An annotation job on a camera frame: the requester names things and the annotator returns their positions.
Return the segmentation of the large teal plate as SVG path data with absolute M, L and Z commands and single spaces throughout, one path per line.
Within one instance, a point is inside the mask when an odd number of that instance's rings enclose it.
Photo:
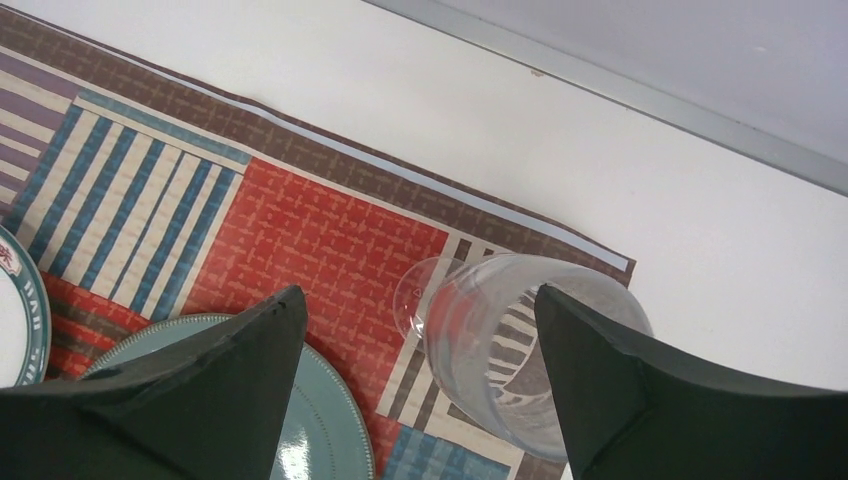
M 228 314 L 190 314 L 156 322 L 119 342 L 84 377 L 152 353 L 228 320 Z M 272 479 L 374 479 L 375 458 L 363 416 L 340 374 L 304 344 Z

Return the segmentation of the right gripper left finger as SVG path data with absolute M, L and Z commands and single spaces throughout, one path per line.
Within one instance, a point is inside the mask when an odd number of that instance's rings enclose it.
M 308 313 L 298 286 L 79 380 L 1 392 L 5 479 L 266 479 Z

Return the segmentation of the clear wine glass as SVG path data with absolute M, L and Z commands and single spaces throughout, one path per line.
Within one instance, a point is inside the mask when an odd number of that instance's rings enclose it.
M 543 285 L 653 333 L 636 297 L 610 276 L 516 253 L 476 262 L 432 257 L 415 264 L 395 288 L 393 315 L 401 334 L 419 338 L 434 382 L 467 417 L 529 454 L 564 462 L 534 310 Z

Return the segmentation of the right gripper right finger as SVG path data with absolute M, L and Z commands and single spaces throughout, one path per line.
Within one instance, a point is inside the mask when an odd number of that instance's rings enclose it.
M 843 479 L 847 395 L 734 370 L 542 286 L 541 351 L 576 479 Z

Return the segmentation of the white green-rimmed small plate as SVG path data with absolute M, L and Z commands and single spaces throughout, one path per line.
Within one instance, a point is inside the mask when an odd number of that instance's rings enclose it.
M 1 386 L 44 380 L 52 341 L 44 281 L 20 242 L 1 230 Z

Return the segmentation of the brown striped placemat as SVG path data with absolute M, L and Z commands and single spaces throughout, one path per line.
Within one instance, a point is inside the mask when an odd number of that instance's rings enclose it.
M 44 379 L 76 379 L 156 323 L 297 284 L 306 342 L 363 416 L 376 478 L 566 479 L 474 424 L 401 337 L 394 289 L 431 256 L 517 252 L 628 284 L 577 231 L 1 10 L 1 230 L 41 272 Z

